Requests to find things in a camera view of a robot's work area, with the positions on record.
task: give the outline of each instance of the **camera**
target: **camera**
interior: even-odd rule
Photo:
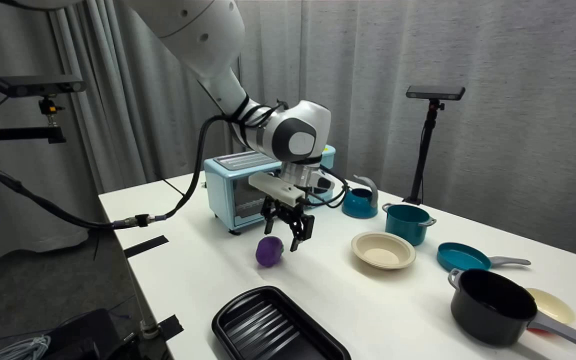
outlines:
[[[410,99],[461,100],[466,92],[463,86],[411,85],[406,91]]]
[[[82,92],[86,82],[75,75],[0,76],[0,93],[9,98]]]

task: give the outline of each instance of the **curtain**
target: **curtain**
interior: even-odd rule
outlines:
[[[219,112],[121,1],[87,0],[48,13],[0,4],[0,76],[53,74],[73,74],[87,84],[86,91],[55,99],[66,107],[57,120],[68,141],[0,141],[0,169],[91,221],[103,221],[97,194],[190,173],[199,128]],[[45,123],[36,98],[0,107],[0,128]],[[225,129],[211,127],[204,158],[232,152]],[[86,230],[0,185],[0,256],[86,238]]]
[[[244,88],[328,107],[346,177],[407,196],[428,102],[406,89],[464,86],[438,114],[424,203],[576,253],[576,1],[237,5]]]

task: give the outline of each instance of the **cream plate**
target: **cream plate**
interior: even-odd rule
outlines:
[[[401,269],[416,258],[415,248],[397,235],[368,231],[352,239],[352,251],[364,262],[379,269]]]
[[[562,324],[575,321],[575,312],[557,296],[539,289],[527,287],[526,291],[534,298],[537,309]]]

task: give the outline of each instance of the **floor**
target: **floor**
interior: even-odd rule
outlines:
[[[14,251],[0,258],[0,349],[51,330],[78,314],[99,308],[110,314],[119,337],[139,330],[141,320],[126,258],[114,235],[46,253]],[[165,343],[142,342],[142,354],[159,360]]]

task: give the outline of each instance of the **toaster oven window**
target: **toaster oven window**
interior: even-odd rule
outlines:
[[[258,215],[264,204],[266,194],[248,183],[247,177],[236,178],[232,182],[235,198],[235,216],[240,218]]]

